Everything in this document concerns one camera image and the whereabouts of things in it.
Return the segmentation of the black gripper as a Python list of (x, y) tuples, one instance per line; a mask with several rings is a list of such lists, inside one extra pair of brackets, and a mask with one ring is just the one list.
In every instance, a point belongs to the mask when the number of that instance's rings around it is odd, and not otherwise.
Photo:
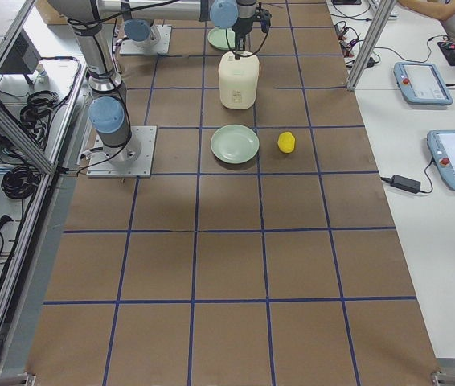
[(245, 36), (252, 30), (256, 16), (255, 0), (236, 0), (238, 17), (233, 25), (235, 35), (235, 59), (239, 60), (245, 51)]

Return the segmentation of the person forearm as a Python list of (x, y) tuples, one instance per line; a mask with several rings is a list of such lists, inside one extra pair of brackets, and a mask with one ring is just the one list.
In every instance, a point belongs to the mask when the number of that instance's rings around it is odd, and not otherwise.
[(411, 11), (438, 21), (446, 21), (455, 15), (455, 0), (449, 3), (401, 0), (398, 3)]

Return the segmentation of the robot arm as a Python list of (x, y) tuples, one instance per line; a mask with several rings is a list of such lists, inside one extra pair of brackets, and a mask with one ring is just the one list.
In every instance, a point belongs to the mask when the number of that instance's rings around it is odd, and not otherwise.
[(153, 49), (160, 41), (161, 36), (153, 20), (132, 18), (124, 21), (124, 32), (135, 47)]
[(124, 92), (125, 84), (113, 64), (102, 26), (121, 17), (131, 40), (147, 40), (155, 19), (210, 21), (232, 29), (235, 51), (244, 51), (254, 23), (269, 25), (270, 14), (259, 1), (50, 1), (49, 4), (73, 29), (87, 64), (88, 81), (95, 97)]

